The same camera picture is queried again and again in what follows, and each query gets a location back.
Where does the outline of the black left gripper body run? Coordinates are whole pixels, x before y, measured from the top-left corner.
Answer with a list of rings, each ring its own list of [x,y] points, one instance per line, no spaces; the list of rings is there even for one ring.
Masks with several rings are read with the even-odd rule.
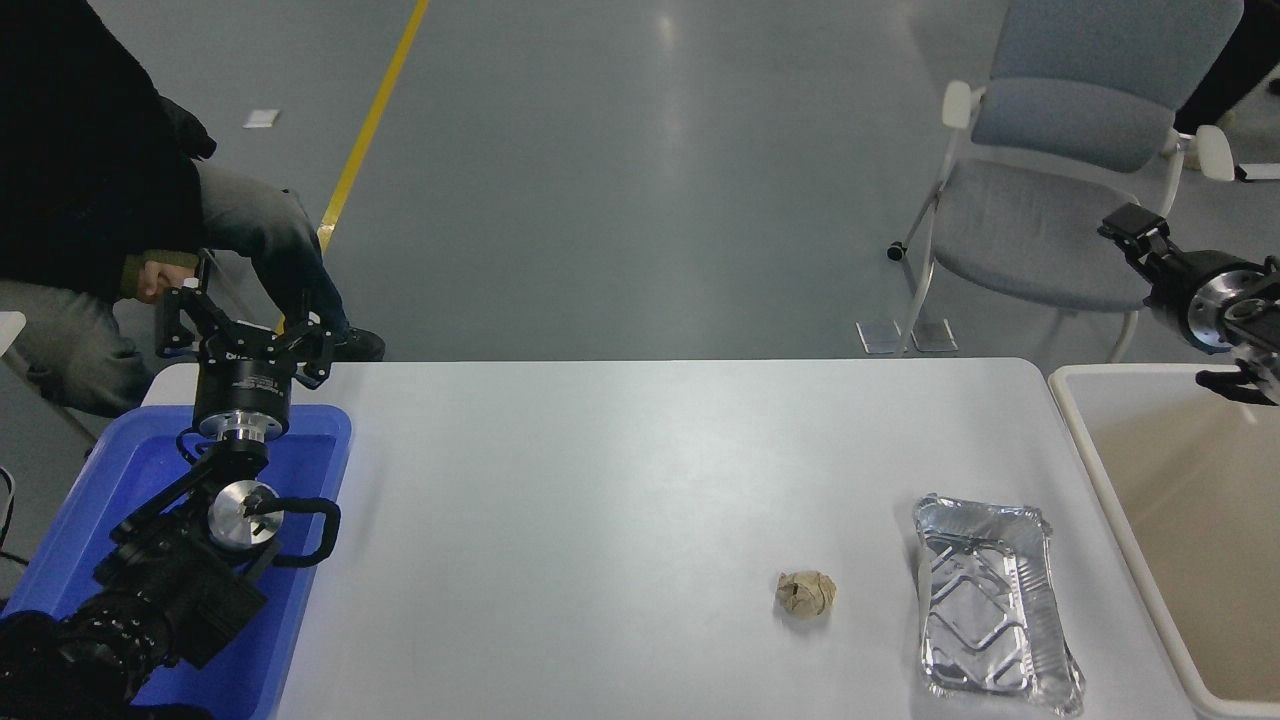
[[[289,428],[296,361],[284,359],[283,348],[271,336],[201,341],[193,427],[216,429],[248,418],[264,429]]]

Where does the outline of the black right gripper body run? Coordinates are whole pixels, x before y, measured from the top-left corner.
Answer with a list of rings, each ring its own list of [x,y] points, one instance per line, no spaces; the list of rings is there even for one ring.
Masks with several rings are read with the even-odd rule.
[[[1219,252],[1170,251],[1148,259],[1148,305],[1160,320],[1193,347],[1215,347],[1219,340],[1216,305],[1204,291],[1219,277]]]

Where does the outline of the person's hand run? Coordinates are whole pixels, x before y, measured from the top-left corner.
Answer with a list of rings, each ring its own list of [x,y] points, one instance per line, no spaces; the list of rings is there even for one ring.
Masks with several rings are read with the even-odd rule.
[[[188,279],[195,277],[196,269],[193,266],[182,266],[155,260],[143,261],[134,277],[134,300],[155,305],[169,290],[180,288]]]

